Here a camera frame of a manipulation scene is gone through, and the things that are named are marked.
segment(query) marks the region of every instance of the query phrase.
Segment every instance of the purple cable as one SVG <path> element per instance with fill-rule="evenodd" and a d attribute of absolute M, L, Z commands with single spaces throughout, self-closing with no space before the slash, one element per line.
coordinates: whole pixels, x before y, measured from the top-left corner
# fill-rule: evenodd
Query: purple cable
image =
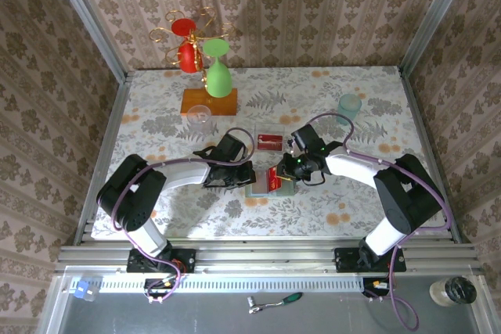
<path fill-rule="evenodd" d="M 417 184 L 421 185 L 423 188 L 425 188 L 428 191 L 428 193 L 430 193 L 433 196 L 433 198 L 438 202 L 438 204 L 440 205 L 440 207 L 444 211 L 445 218 L 446 218 L 445 224 L 442 225 L 442 226 L 438 226 L 438 227 L 422 227 L 422 228 L 420 228 L 421 230 L 442 231 L 442 230 L 448 230 L 450 228 L 450 224 L 452 223 L 452 211 L 447 206 L 447 204 L 445 203 L 445 201 L 443 200 L 443 198 L 441 198 L 440 195 L 438 193 L 436 193 L 436 191 L 433 190 L 432 187 L 430 187 L 425 181 L 423 181 L 421 178 L 417 177 L 415 174 L 407 171 L 404 168 L 401 168 L 400 166 L 397 166 L 396 164 L 394 164 L 392 162 L 388 162 L 387 160 L 377 159 L 377 158 L 375 158 L 373 156 L 367 156 L 366 154 L 361 154 L 361 153 L 353 152 L 353 151 L 351 151 L 348 148 L 348 140 L 350 139 L 350 137 L 353 135 L 353 132 L 355 131 L 355 125 L 353 124 L 353 122 L 351 121 L 350 118 L 346 117 L 345 115 L 341 115 L 340 113 L 334 113 L 334 112 L 332 112 L 332 113 L 321 113 L 320 115 L 317 115 L 316 117 L 313 117 L 308 122 L 308 124 L 310 124 L 314 120 L 319 119 L 320 117 L 326 117 L 326 116 L 341 117 L 341 118 L 345 119 L 350 124 L 350 131 L 348 132 L 348 135 L 343 140 L 343 147 L 344 147 L 344 149 L 346 150 L 346 153 L 349 156 L 354 156 L 355 158 L 358 158 L 360 160 L 365 160 L 365 161 L 368 161 L 368 162 L 371 162 L 371 163 L 383 164 L 384 166 L 388 166 L 388 167 L 394 168 L 395 170 L 401 172 L 405 176 L 413 179 Z M 391 300 L 391 305 L 393 306 L 393 311 L 395 312 L 395 315 L 397 316 L 397 319 L 400 321 L 400 323 L 402 324 L 402 326 L 404 328 L 406 328 L 407 330 L 409 330 L 410 332 L 415 332 L 415 331 L 417 331 L 419 329 L 419 327 L 420 327 L 420 320 L 419 320 L 419 317 L 418 317 L 416 311 L 410 305 L 409 302 L 407 302 L 406 300 L 404 300 L 404 299 L 402 299 L 402 298 L 394 295 L 394 293 L 393 293 L 393 285 L 395 284 L 395 281 L 394 281 L 394 276 L 393 276 L 393 270 L 395 268 L 395 260 L 396 260 L 396 257 L 397 257 L 398 248 L 404 242 L 406 242 L 414 234 L 414 232 L 412 232 L 411 234 L 407 235 L 404 239 L 402 239 L 400 242 L 398 242 L 395 245 L 395 247 L 393 249 L 393 254 L 391 255 L 390 270 L 389 270 L 389 273 L 390 273 L 390 278 L 389 278 L 390 279 L 390 298 L 389 299 Z M 410 327 L 409 325 L 407 325 L 404 322 L 402 316 L 400 315 L 400 312 L 398 312 L 398 308 L 397 308 L 397 304 L 396 304 L 397 301 L 400 301 L 402 304 L 404 304 L 406 307 L 408 307 L 414 313 L 414 316 L 416 317 L 416 325 L 414 327 Z"/>
<path fill-rule="evenodd" d="M 252 150 L 250 151 L 249 155 L 245 158 L 243 158 L 242 160 L 239 160 L 237 162 L 221 162 L 221 161 L 218 161 L 218 160 L 204 160 L 204 159 L 191 159 L 191 158 L 180 158 L 178 160 L 167 160 L 165 162 L 159 162 L 159 163 L 154 163 L 154 164 L 150 164 L 146 167 L 144 167 L 142 170 L 140 170 L 132 179 L 131 181 L 125 186 L 124 190 L 121 192 L 121 194 L 118 196 L 118 199 L 117 199 L 117 202 L 115 203 L 114 207 L 113 207 L 113 210 L 111 211 L 111 224 L 113 225 L 113 228 L 115 229 L 115 231 L 119 232 L 119 231 L 124 231 L 124 234 L 125 236 L 127 236 L 128 240 L 132 243 L 133 246 L 135 246 L 135 248 L 144 256 L 146 257 L 147 259 L 151 260 L 151 261 L 155 261 L 155 262 L 160 262 L 162 264 L 166 264 L 166 265 L 169 265 L 171 268 L 173 268 L 175 270 L 175 273 L 176 273 L 176 279 L 175 279 L 175 284 L 174 286 L 172 287 L 171 291 L 169 291 L 165 296 L 162 297 L 162 301 L 164 301 L 165 299 L 167 299 L 179 286 L 179 283 L 180 283 L 180 280 L 181 280 L 181 271 L 179 270 L 179 268 L 174 265 L 172 262 L 170 261 L 166 261 L 166 260 L 161 260 L 159 258 L 156 258 L 156 257 L 152 257 L 150 256 L 148 253 L 146 253 L 132 238 L 131 236 L 128 234 L 127 230 L 125 230 L 124 228 L 122 227 L 118 227 L 117 226 L 117 212 L 118 212 L 118 207 L 120 207 L 120 204 L 122 203 L 125 195 L 127 194 L 127 192 L 129 191 L 129 189 L 138 181 L 139 178 L 141 178 L 147 171 L 151 170 L 152 168 L 156 168 L 156 167 L 163 167 L 163 166 L 168 166 L 170 164 L 176 164 L 176 163 L 185 163 L 185 162 L 195 162 L 195 163 L 214 163 L 214 164 L 218 164 L 218 165 L 221 165 L 221 166 L 239 166 L 241 164 L 244 164 L 246 163 L 248 160 L 251 159 L 251 157 L 254 155 L 254 150 L 255 150 L 255 144 L 254 144 L 254 138 L 252 137 L 251 133 L 249 131 L 247 131 L 246 129 L 243 129 L 243 128 L 240 128 L 240 127 L 234 127 L 234 128 L 230 128 L 225 134 L 227 135 L 229 132 L 231 131 L 242 131 L 243 133 L 247 134 L 247 136 L 249 136 L 250 138 L 250 143 L 252 144 Z"/>

